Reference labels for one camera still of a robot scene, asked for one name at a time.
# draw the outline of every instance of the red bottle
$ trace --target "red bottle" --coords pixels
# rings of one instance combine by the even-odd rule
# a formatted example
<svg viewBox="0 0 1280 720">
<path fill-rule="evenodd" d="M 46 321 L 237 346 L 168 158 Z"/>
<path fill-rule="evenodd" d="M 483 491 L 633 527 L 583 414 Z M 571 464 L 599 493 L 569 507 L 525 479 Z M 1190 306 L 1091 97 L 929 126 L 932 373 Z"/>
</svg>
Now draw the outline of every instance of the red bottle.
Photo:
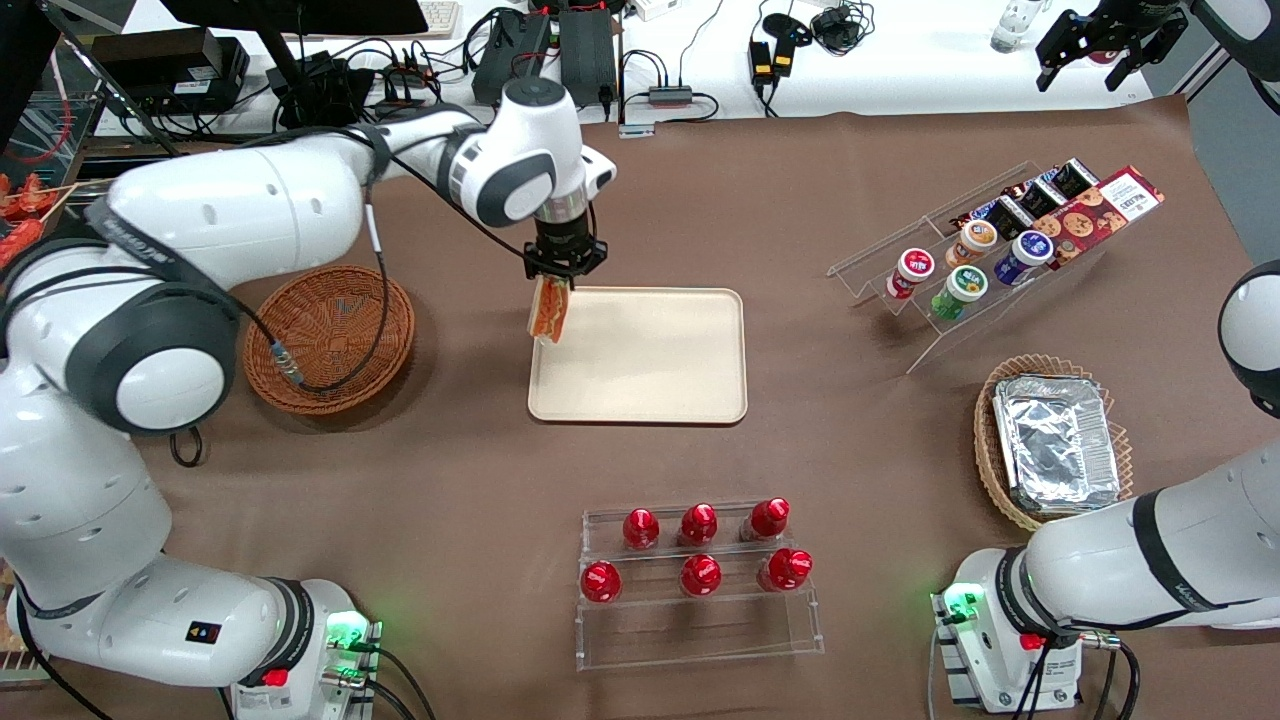
<svg viewBox="0 0 1280 720">
<path fill-rule="evenodd" d="M 680 588 L 689 597 L 707 597 L 716 592 L 722 579 L 719 562 L 710 555 L 695 555 L 680 570 Z"/>
<path fill-rule="evenodd" d="M 705 502 L 690 507 L 680 519 L 680 544 L 707 544 L 716 537 L 716 509 Z"/>
<path fill-rule="evenodd" d="M 649 550 L 658 544 L 658 519 L 644 507 L 636 507 L 622 521 L 622 539 L 631 550 Z"/>
<path fill-rule="evenodd" d="M 803 585 L 812 570 L 812 555 L 803 550 L 783 547 L 760 564 L 760 573 L 755 580 L 767 592 L 787 592 Z"/>
<path fill-rule="evenodd" d="M 787 529 L 787 518 L 791 515 L 791 503 L 781 497 L 765 500 L 751 509 L 751 514 L 742 520 L 742 528 L 737 537 L 742 542 L 755 542 L 773 539 Z"/>
<path fill-rule="evenodd" d="M 613 602 L 622 592 L 618 569 L 603 560 L 591 562 L 582 570 L 582 597 L 591 602 Z"/>
</svg>

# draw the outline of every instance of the white table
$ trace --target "white table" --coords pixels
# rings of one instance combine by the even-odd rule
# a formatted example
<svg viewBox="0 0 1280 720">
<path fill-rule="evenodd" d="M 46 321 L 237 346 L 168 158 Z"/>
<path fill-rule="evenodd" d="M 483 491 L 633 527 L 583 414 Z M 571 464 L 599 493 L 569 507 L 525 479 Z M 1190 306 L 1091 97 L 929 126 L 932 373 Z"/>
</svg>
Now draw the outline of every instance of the white table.
<svg viewBox="0 0 1280 720">
<path fill-rule="evenodd" d="M 1039 74 L 1034 53 L 1034 38 L 1043 36 L 1053 18 L 1065 8 L 1087 12 L 1093 3 L 1070 4 L 1059 0 L 1057 6 L 1043 13 L 1032 26 L 1028 37 L 1015 53 L 1001 55 L 987 45 L 991 31 L 1006 0 L 879 0 L 876 4 L 876 33 L 861 46 L 844 58 L 833 58 L 817 45 L 803 47 L 795 59 L 795 73 L 778 87 L 773 109 L 782 117 L 812 117 L 836 111 L 865 115 L 928 114 L 928 113 L 983 113 L 1014 110 L 1062 110 L 1114 108 L 1151 97 L 1151 90 L 1140 74 L 1130 76 L 1116 92 L 1103 87 L 1110 68 L 1088 60 L 1064 69 L 1048 92 L 1036 88 Z M 790 0 L 767 0 L 764 14 L 786 12 Z M 425 42 L 429 51 L 442 53 L 462 42 L 466 31 L 494 6 L 522 6 L 495 0 L 462 0 L 462 19 L 449 40 Z M 653 22 L 639 18 L 625 20 L 625 47 L 658 53 L 676 81 L 680 51 L 698 27 L 716 8 L 716 0 L 686 0 L 686 6 L 673 10 Z M 819 6 L 810 0 L 796 0 L 792 14 L 808 23 Z M 756 0 L 724 0 L 716 17 L 685 54 L 685 83 L 696 92 L 713 95 L 721 104 L 717 118 L 758 118 L 763 108 L 756 100 L 746 70 L 746 42 L 756 18 Z M 184 27 L 161 5 L 160 0 L 138 0 L 124 26 L 125 32 L 146 32 Z M 265 86 L 265 72 L 271 60 L 262 44 L 252 32 L 220 31 L 214 35 L 236 36 L 251 55 L 246 90 L 252 92 Z M 771 40 L 763 31 L 756 38 Z M 307 54 L 315 50 L 337 51 L 356 38 L 308 40 Z M 407 47 L 407 40 L 392 40 L 397 49 Z M 298 42 L 291 41 L 294 55 Z M 451 55 L 458 61 L 461 51 Z M 381 67 L 380 55 L 361 54 L 356 67 Z M 549 63 L 543 72 L 559 78 L 558 63 Z M 479 119 L 489 120 L 493 111 L 476 105 L 471 95 L 471 76 L 447 76 L 443 88 L 445 102 L 462 105 Z M 634 59 L 627 64 L 625 91 L 648 90 L 654 82 L 653 67 Z M 375 86 L 380 97 L 381 87 Z M 425 97 L 426 91 L 415 96 Z M 270 129 L 276 101 L 271 92 L 241 104 L 212 122 L 218 133 L 262 133 Z M 654 110 L 643 100 L 627 106 L 628 123 L 645 123 L 663 118 L 700 114 L 698 108 L 685 110 Z M 602 122 L 604 113 L 599 105 L 579 113 L 584 123 Z M 617 108 L 611 113 L 617 119 Z M 137 123 L 132 123 L 137 131 Z M 124 135 L 115 117 L 105 117 L 97 127 L 100 136 Z"/>
</svg>

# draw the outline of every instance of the white plastic bottle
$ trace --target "white plastic bottle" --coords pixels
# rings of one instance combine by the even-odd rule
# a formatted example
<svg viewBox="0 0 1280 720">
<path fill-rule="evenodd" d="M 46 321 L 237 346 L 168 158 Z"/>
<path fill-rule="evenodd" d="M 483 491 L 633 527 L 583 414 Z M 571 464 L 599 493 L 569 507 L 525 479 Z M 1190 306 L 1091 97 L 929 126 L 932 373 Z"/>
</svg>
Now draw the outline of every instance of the white plastic bottle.
<svg viewBox="0 0 1280 720">
<path fill-rule="evenodd" d="M 991 47 L 997 53 L 1012 53 L 1032 27 L 1032 20 L 1048 6 L 1044 0 L 1009 0 L 1000 15 L 1000 24 L 991 36 Z"/>
</svg>

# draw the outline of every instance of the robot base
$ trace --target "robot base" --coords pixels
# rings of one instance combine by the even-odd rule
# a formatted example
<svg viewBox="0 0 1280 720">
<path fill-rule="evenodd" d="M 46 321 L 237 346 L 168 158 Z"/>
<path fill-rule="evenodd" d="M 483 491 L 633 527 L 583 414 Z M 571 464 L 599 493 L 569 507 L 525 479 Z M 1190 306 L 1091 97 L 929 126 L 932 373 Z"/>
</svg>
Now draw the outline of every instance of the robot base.
<svg viewBox="0 0 1280 720">
<path fill-rule="evenodd" d="M 332 643 L 356 634 L 355 639 L 374 639 L 369 620 L 356 611 L 351 597 L 337 584 L 303 580 L 302 587 L 315 602 L 311 641 L 283 685 L 232 685 L 236 720 L 343 720 L 348 703 L 364 696 L 361 691 L 321 684 L 320 676 L 326 669 L 360 669 L 360 653 L 334 648 Z"/>
<path fill-rule="evenodd" d="M 1014 712 L 1027 688 L 1041 650 L 1024 650 L 1021 634 L 1005 618 L 996 594 L 996 566 L 1004 552 L 978 551 L 960 565 L 955 582 L 933 596 L 934 621 L 957 705 L 980 703 L 987 712 Z M 961 612 L 968 621 L 943 625 L 942 619 Z M 1044 661 L 1036 710 L 1064 710 L 1078 701 L 1080 643 L 1051 650 Z M 1027 697 L 1024 711 L 1032 706 Z"/>
</svg>

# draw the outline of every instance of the foil container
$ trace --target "foil container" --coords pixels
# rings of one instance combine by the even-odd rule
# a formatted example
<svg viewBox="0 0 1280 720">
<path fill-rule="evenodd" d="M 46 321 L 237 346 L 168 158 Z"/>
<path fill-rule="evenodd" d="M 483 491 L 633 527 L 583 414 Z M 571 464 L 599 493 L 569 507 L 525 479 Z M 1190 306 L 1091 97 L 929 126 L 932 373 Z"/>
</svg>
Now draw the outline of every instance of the foil container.
<svg viewBox="0 0 1280 720">
<path fill-rule="evenodd" d="M 996 383 L 992 406 L 1015 505 L 1041 515 L 1079 515 L 1119 500 L 1120 477 L 1097 383 L 1018 375 Z"/>
</svg>

